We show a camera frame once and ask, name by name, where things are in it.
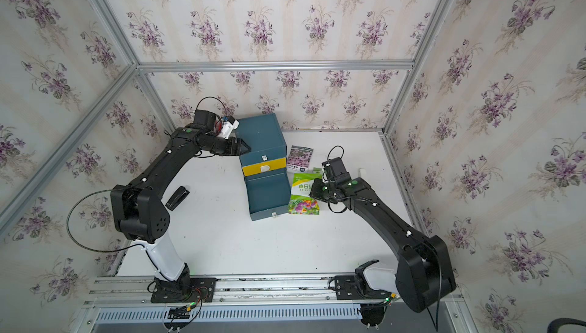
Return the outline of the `yellow drawer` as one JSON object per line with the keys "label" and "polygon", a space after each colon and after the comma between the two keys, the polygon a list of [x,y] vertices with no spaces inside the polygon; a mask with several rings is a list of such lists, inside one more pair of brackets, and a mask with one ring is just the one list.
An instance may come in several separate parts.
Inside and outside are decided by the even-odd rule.
{"label": "yellow drawer", "polygon": [[271,161],[264,161],[254,165],[247,165],[242,167],[245,177],[262,174],[270,171],[277,171],[286,168],[286,158],[281,157]]}

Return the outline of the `teal drawer cabinet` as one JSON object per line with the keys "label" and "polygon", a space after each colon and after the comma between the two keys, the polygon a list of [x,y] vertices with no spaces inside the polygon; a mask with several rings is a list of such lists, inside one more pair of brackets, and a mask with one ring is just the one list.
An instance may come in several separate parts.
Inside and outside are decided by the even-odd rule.
{"label": "teal drawer cabinet", "polygon": [[240,156],[241,168],[287,156],[287,145],[275,113],[241,119],[237,137],[251,147]]}

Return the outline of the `green colourful flower seed bag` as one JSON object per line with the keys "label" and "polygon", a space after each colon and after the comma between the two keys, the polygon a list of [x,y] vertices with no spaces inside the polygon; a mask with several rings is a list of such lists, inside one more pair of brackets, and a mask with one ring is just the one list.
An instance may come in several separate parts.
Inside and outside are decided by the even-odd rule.
{"label": "green colourful flower seed bag", "polygon": [[321,179],[320,174],[296,173],[291,185],[288,213],[292,215],[319,215],[318,201],[310,197],[314,181]]}

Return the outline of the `purple flower seed bag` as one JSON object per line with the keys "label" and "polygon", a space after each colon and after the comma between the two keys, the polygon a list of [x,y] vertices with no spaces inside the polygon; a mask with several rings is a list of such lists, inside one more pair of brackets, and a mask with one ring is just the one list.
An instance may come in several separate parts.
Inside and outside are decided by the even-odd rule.
{"label": "purple flower seed bag", "polygon": [[305,173],[310,168],[313,148],[293,145],[287,157],[287,170],[294,173]]}

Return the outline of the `teal bottom drawer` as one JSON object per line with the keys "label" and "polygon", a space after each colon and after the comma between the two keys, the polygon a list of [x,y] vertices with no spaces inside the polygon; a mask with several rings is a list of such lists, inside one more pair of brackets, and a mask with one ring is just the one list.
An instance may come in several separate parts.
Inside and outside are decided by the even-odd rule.
{"label": "teal bottom drawer", "polygon": [[250,218],[273,218],[288,212],[291,185],[285,168],[245,177]]}

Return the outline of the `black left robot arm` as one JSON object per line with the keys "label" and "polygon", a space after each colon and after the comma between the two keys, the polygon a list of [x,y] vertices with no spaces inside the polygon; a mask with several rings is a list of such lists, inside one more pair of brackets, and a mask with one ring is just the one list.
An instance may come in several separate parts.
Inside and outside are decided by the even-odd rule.
{"label": "black left robot arm", "polygon": [[157,277],[175,283],[189,274],[169,237],[169,210],[163,196],[178,172],[199,151],[217,156],[240,156],[251,147],[238,137],[224,139],[208,129],[178,128],[153,163],[128,185],[110,193],[114,227],[135,241],[153,263]]}

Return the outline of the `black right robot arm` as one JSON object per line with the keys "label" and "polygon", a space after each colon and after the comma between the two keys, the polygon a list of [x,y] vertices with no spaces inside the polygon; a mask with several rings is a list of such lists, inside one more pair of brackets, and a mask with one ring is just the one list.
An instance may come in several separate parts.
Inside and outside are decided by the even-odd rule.
{"label": "black right robot arm", "polygon": [[420,313],[456,289],[447,244],[435,235],[422,234],[386,206],[363,179],[341,185],[318,179],[310,197],[325,203],[343,203],[363,218],[390,247],[398,260],[395,286],[398,295]]}

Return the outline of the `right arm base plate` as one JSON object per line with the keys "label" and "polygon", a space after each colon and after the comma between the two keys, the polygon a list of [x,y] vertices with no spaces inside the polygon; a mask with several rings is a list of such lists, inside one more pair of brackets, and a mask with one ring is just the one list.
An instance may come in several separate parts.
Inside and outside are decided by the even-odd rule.
{"label": "right arm base plate", "polygon": [[334,276],[328,280],[327,288],[334,291],[337,300],[383,300],[394,295],[386,290],[372,289],[363,278],[355,275]]}

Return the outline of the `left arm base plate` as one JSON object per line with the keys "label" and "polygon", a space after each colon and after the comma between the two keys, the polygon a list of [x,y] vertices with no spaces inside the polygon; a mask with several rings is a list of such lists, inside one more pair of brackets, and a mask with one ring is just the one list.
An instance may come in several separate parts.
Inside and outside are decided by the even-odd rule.
{"label": "left arm base plate", "polygon": [[151,303],[180,303],[180,302],[211,302],[215,293],[218,280],[213,277],[191,278],[187,284],[181,281],[163,281],[154,279],[152,288],[147,289],[151,293]]}

